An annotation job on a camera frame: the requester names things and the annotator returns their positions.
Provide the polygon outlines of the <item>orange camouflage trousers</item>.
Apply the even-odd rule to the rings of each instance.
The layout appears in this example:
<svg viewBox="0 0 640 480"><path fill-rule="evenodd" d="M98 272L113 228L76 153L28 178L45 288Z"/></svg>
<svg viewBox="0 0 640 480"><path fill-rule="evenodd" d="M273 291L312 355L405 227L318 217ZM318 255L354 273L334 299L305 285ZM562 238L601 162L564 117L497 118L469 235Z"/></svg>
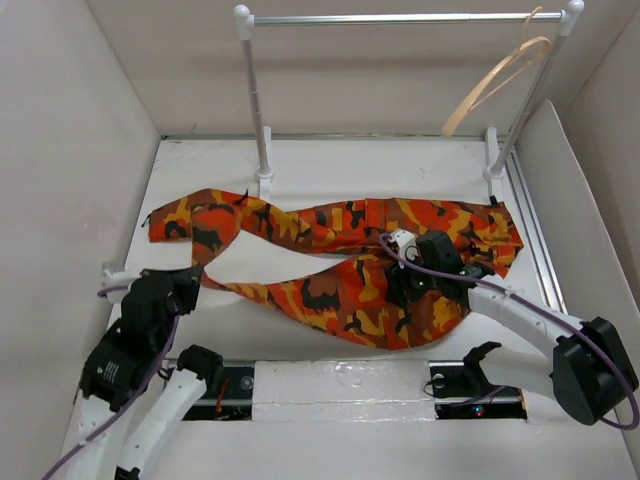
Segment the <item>orange camouflage trousers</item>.
<svg viewBox="0 0 640 480"><path fill-rule="evenodd" d="M408 300L391 276L398 271L379 236L404 229L442 231L461 259L506 276L524 243L502 202L477 203L365 198L285 211L249 194L203 189L148 216L152 242L188 240L191 263L203 268L240 232L302 254L337 254L323 271L270 284L218 282L206 288L233 292L314 330L355 344L405 350L448 335L468 307L436 289L421 288Z"/></svg>

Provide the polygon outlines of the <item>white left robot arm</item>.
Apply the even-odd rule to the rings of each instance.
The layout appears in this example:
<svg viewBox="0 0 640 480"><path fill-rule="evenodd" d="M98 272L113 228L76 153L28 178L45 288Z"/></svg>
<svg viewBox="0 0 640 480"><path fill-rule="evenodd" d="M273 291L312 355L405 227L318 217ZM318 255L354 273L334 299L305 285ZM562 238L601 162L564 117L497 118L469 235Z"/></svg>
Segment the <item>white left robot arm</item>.
<svg viewBox="0 0 640 480"><path fill-rule="evenodd" d="M196 307L202 275L200 267L105 274L99 294L121 313L83 367L79 439L67 478L146 478L187 411L222 387L222 356L191 345L166 373L164 390L144 418L130 425L161 372L180 319Z"/></svg>

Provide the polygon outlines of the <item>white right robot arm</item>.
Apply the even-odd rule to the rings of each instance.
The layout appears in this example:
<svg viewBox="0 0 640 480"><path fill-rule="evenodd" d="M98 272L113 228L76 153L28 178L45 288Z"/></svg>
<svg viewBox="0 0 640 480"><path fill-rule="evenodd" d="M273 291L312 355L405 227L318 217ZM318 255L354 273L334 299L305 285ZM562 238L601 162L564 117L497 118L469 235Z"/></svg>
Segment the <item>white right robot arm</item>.
<svg viewBox="0 0 640 480"><path fill-rule="evenodd" d="M631 419L618 429L639 426L635 393L639 379L613 323L590 321L554 310L525 297L494 269L466 262L449 236L438 230L422 235L397 229L379 237L383 250L395 260L389 268L390 289L409 303L429 291L483 315L527 341L536 354L512 351L487 341L464 357L462 381L473 393L490 388L520 388L554 400L583 425L603 422L623 401Z"/></svg>

